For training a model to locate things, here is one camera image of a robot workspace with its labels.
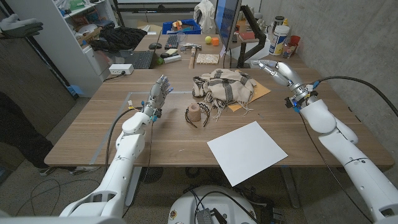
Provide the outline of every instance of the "wooden table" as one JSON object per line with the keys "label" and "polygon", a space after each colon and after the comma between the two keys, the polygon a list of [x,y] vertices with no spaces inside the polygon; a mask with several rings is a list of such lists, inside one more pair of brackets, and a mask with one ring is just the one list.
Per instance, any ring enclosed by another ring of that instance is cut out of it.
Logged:
{"label": "wooden table", "polygon": [[[218,54],[221,46],[213,47],[204,42],[205,35],[188,35],[186,42],[202,44],[204,54]],[[156,35],[147,35],[137,46],[136,50],[146,50],[148,45],[156,42]],[[159,42],[164,45],[166,35],[160,37]],[[157,49],[156,54],[165,52]],[[137,158],[135,166],[218,166],[207,142],[240,128],[253,121],[257,121],[269,136],[289,155],[276,163],[275,167],[323,167],[325,166],[319,154],[312,145],[299,114],[293,109],[287,109],[284,98],[292,96],[288,88],[276,84],[270,76],[257,69],[242,69],[259,83],[269,88],[271,92],[249,104],[254,111],[244,114],[240,109],[236,112],[224,110],[218,122],[212,117],[205,128],[198,125],[194,128],[185,121],[184,113],[190,103],[199,102],[192,91],[192,78],[203,73],[222,68],[219,65],[196,65],[189,70],[190,54],[182,54],[182,61],[165,65],[158,65],[152,70],[135,70],[132,75],[105,82],[94,97],[88,102],[83,111],[56,143],[45,162],[50,166],[84,166],[94,164],[104,165],[106,133],[118,113],[127,109],[124,105],[127,99],[134,105],[140,106],[142,100],[147,99],[148,91],[161,76],[167,75],[174,87],[174,93],[167,96],[163,106],[163,115],[153,125],[152,147],[150,149],[150,134],[146,136],[146,147]],[[305,83],[318,79],[318,72],[307,68],[298,55],[290,59],[267,56],[271,60],[285,61],[293,66]],[[394,160],[390,154],[378,143],[369,130],[355,117],[347,105],[331,89],[327,82],[318,88],[318,97],[323,99],[329,110],[359,137],[357,146],[379,167],[390,167]],[[123,116],[114,129],[111,141],[111,157],[115,153],[114,142],[121,132],[121,124],[130,118],[134,112]],[[310,130],[315,144],[321,150],[331,166],[341,164],[321,145],[319,134]]]}

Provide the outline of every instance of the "white container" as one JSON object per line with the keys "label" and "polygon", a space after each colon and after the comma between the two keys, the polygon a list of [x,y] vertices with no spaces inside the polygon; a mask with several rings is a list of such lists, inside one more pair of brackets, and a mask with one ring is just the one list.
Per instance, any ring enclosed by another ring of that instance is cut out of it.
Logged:
{"label": "white container", "polygon": [[269,53],[271,55],[281,55],[289,30],[290,27],[287,26],[275,27],[274,36],[272,37],[271,46],[269,47]]}

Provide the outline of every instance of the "monitor stand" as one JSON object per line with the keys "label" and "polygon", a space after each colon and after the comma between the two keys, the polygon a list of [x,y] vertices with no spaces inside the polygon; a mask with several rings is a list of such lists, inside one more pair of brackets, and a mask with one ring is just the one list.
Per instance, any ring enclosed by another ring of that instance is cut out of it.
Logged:
{"label": "monitor stand", "polygon": [[246,16],[246,19],[249,22],[249,25],[251,29],[254,32],[254,37],[259,39],[259,44],[255,47],[253,47],[251,50],[248,52],[246,51],[246,42],[241,43],[241,52],[239,53],[239,58],[237,63],[232,63],[231,68],[250,68],[250,64],[244,63],[247,59],[255,55],[257,52],[259,52],[261,49],[264,48],[266,44],[266,39],[267,36],[261,32],[260,27],[258,26],[256,19],[254,18],[253,14],[250,11],[249,6],[241,6],[241,11],[243,11],[243,14]]}

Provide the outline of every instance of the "red cup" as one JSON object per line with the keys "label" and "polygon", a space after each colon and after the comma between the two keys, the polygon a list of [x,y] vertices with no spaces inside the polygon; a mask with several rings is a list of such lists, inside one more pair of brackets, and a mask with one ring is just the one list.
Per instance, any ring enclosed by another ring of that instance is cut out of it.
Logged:
{"label": "red cup", "polygon": [[300,42],[301,37],[293,35],[290,37],[290,43],[292,44],[296,44],[297,46],[299,46],[299,42]]}

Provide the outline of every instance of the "laptop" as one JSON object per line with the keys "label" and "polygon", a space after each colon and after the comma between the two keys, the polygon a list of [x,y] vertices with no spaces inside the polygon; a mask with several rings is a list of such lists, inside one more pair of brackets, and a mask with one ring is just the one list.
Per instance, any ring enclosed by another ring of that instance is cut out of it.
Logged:
{"label": "laptop", "polygon": [[[156,44],[159,43],[160,35],[162,35],[161,31],[159,32],[159,36],[157,37]],[[155,52],[156,49],[154,49],[154,51],[133,51],[130,53],[130,56],[125,58],[124,63],[132,64],[134,69],[150,69]]]}

